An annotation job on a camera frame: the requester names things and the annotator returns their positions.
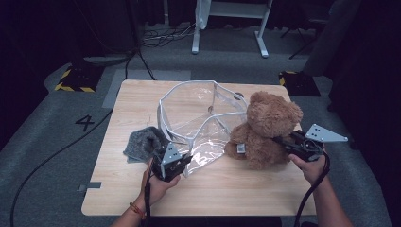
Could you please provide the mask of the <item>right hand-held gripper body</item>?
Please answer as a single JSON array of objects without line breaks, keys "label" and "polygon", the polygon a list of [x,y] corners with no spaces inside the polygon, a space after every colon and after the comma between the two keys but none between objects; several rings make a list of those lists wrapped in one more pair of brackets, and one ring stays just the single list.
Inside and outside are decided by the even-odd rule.
[{"label": "right hand-held gripper body", "polygon": [[346,136],[313,124],[308,131],[294,131],[290,141],[285,142],[285,148],[291,154],[297,155],[305,162],[317,161],[323,155],[325,143],[347,142]]}]

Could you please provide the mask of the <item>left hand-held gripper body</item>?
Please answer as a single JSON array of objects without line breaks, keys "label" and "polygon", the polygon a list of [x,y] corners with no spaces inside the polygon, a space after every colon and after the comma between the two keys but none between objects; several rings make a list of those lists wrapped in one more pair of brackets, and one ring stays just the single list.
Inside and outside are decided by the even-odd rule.
[{"label": "left hand-held gripper body", "polygon": [[182,173],[183,157],[173,143],[168,143],[155,151],[151,171],[159,180],[170,182]]}]

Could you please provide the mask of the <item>brown teddy bear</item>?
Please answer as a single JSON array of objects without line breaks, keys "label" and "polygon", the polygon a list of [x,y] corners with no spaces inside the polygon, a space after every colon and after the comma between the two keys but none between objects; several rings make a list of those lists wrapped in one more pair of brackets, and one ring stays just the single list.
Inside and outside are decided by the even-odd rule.
[{"label": "brown teddy bear", "polygon": [[250,97],[247,120],[235,126],[224,153],[237,160],[247,160],[251,169],[262,170],[289,162],[286,149],[274,138],[291,140],[290,134],[304,114],[294,102],[266,91]]}]

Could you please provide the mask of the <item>gray towel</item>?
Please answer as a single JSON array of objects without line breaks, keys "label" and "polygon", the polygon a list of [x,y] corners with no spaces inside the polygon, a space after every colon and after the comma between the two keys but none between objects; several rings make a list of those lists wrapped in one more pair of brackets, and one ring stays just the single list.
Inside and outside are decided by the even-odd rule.
[{"label": "gray towel", "polygon": [[123,153],[128,163],[147,163],[155,150],[165,148],[169,143],[164,133],[155,127],[133,131]]}]

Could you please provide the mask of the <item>transparent plastic bag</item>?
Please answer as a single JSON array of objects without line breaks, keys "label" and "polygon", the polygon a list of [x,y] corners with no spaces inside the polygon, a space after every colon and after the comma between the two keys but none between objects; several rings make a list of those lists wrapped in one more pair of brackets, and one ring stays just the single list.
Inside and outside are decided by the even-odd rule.
[{"label": "transparent plastic bag", "polygon": [[173,86],[159,100],[158,126],[178,152],[192,155],[189,176],[224,154],[231,130],[247,120],[247,100],[213,80]]}]

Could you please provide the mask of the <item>person's right hand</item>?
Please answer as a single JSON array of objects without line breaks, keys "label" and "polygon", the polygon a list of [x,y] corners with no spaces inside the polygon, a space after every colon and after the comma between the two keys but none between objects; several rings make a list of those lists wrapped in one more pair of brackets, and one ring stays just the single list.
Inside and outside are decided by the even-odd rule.
[{"label": "person's right hand", "polygon": [[301,169],[305,179],[310,183],[314,184],[323,172],[325,157],[321,156],[317,161],[305,162],[295,154],[290,154],[289,159],[297,167]]}]

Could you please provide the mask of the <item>person's left hand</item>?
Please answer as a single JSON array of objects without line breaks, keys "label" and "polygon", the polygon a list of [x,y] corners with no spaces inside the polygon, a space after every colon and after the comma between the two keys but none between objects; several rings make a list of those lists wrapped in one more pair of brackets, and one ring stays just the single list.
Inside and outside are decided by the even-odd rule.
[{"label": "person's left hand", "polygon": [[[158,202],[165,194],[166,191],[174,186],[176,186],[181,179],[181,176],[176,176],[170,182],[164,182],[159,180],[157,177],[150,177],[152,160],[149,160],[147,169],[143,173],[143,179],[141,183],[141,191],[138,197],[134,200],[136,204],[143,204],[146,208],[146,204],[149,206]],[[146,198],[146,185],[149,184],[148,198]]]}]

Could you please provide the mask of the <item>yellow black striped base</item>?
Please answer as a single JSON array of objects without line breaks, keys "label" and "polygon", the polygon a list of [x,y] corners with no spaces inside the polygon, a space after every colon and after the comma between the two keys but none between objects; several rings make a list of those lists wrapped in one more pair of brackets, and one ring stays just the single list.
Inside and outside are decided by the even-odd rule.
[{"label": "yellow black striped base", "polygon": [[279,83],[291,96],[320,96],[320,91],[310,76],[303,72],[282,71],[278,75]]},{"label": "yellow black striped base", "polygon": [[103,66],[87,66],[81,69],[69,65],[55,86],[55,90],[94,93],[103,72]]}]

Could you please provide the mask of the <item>gray tape strip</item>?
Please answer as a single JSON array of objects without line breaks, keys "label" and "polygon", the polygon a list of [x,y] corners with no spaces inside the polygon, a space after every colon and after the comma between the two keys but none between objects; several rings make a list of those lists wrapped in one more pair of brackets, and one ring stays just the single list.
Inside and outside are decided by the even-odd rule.
[{"label": "gray tape strip", "polygon": [[78,187],[78,192],[86,192],[88,189],[100,188],[101,182],[89,182],[87,184],[81,184]]}]

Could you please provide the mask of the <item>black tripod stand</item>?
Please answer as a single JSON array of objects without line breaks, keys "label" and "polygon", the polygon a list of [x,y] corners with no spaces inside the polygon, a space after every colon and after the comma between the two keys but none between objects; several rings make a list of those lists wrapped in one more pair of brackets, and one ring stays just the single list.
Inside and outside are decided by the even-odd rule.
[{"label": "black tripod stand", "polygon": [[[303,17],[302,19],[295,19],[291,20],[290,22],[285,22],[285,27],[287,31],[282,34],[282,38],[284,38],[291,30],[295,30],[301,40],[303,41],[303,45],[300,46],[293,54],[291,54],[288,58],[292,60],[295,56],[303,52],[307,47],[312,45],[319,35],[323,32],[328,20],[327,19],[318,19],[314,17]],[[310,30],[314,31],[314,35],[311,39],[307,40],[303,35],[303,30]]]}]

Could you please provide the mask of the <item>gray curtain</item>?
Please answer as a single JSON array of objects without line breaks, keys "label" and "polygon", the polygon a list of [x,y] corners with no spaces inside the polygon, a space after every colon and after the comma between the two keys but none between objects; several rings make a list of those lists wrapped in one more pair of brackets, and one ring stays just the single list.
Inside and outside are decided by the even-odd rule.
[{"label": "gray curtain", "polygon": [[362,0],[335,0],[329,10],[329,20],[315,43],[302,72],[311,77],[320,77],[334,55],[347,29],[354,20]]}]

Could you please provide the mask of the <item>white hanging cloth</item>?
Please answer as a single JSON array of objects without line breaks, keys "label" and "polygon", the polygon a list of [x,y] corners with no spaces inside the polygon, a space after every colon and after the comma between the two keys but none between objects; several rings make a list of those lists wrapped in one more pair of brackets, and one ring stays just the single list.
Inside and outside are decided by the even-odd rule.
[{"label": "white hanging cloth", "polygon": [[205,29],[210,15],[211,0],[197,0],[195,8],[196,27]]}]

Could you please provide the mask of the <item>white desk frame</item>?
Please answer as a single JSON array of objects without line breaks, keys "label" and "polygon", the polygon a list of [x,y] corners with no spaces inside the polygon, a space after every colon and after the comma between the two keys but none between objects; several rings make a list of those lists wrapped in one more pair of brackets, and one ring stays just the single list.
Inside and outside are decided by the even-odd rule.
[{"label": "white desk frame", "polygon": [[[273,0],[267,0],[266,3],[234,3],[234,2],[216,2],[211,0],[210,16],[235,17],[260,19],[261,24],[258,30],[254,32],[255,40],[258,44],[260,55],[263,58],[269,56],[268,49],[265,46],[263,35],[267,21],[270,16],[270,10]],[[196,55],[200,52],[200,35],[202,29],[196,27],[193,35],[191,52]]]}]

